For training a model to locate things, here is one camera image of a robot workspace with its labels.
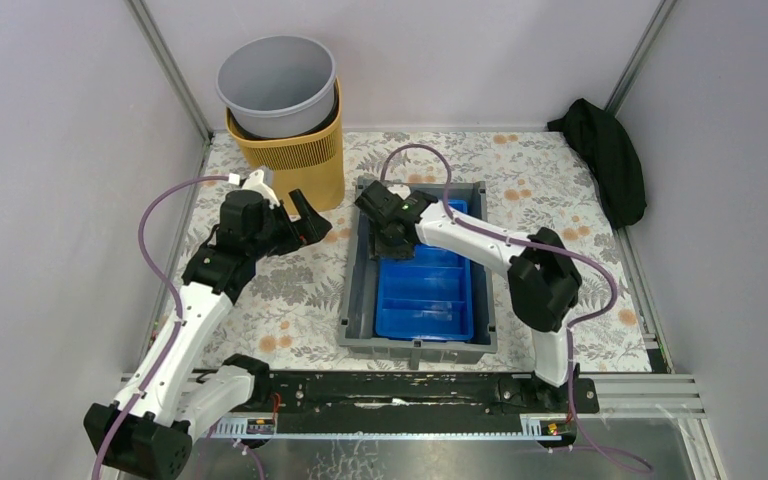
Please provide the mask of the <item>grey plastic waste bin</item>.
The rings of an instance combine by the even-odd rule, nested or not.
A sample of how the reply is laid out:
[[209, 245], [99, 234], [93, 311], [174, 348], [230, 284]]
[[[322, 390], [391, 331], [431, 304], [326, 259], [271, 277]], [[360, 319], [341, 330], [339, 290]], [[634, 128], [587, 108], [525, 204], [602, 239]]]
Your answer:
[[336, 103], [336, 60], [322, 43], [277, 35], [233, 52], [216, 77], [219, 98], [246, 132], [289, 138], [318, 129]]

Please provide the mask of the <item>large grey plastic crate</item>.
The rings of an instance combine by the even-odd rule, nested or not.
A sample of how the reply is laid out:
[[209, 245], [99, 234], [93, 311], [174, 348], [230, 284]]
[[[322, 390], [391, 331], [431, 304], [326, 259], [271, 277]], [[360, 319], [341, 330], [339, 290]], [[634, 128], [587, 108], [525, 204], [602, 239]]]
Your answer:
[[358, 208], [352, 210], [345, 291], [337, 343], [351, 356], [403, 362], [411, 370], [425, 363], [474, 365], [498, 350], [492, 273], [471, 262], [474, 338], [469, 342], [391, 340], [374, 333], [379, 261], [371, 259], [371, 230]]

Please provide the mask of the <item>blue plastic divided crate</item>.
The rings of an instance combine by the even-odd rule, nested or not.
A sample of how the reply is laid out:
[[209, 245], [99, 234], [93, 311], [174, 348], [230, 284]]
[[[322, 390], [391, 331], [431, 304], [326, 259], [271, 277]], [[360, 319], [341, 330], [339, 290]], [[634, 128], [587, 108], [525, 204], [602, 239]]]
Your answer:
[[381, 259], [373, 329], [391, 340], [471, 341], [470, 260], [423, 244], [411, 259]]

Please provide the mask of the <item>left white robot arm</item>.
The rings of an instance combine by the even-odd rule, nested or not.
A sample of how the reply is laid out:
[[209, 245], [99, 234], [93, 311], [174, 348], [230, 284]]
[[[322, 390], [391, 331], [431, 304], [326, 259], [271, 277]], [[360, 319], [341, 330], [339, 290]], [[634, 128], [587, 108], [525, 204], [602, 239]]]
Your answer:
[[324, 239], [331, 223], [299, 190], [296, 212], [272, 204], [263, 188], [228, 193], [219, 221], [188, 262], [167, 322], [133, 377], [107, 405], [94, 403], [84, 427], [96, 452], [91, 476], [105, 467], [144, 479], [176, 479], [198, 438], [241, 405], [256, 411], [269, 401], [268, 366], [232, 357], [190, 394], [183, 392], [197, 358], [231, 312], [258, 261], [293, 253]]

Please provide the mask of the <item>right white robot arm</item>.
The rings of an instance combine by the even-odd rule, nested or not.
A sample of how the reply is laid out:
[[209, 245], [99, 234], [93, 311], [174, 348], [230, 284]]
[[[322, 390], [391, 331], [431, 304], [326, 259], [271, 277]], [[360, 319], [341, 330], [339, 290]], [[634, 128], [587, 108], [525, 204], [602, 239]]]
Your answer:
[[447, 250], [507, 280], [514, 315], [532, 330], [535, 402], [557, 412], [573, 398], [569, 381], [567, 314], [578, 303], [582, 276], [560, 237], [548, 228], [511, 232], [466, 213], [442, 198], [408, 186], [373, 181], [355, 206], [369, 222], [381, 254], [393, 258], [418, 245]]

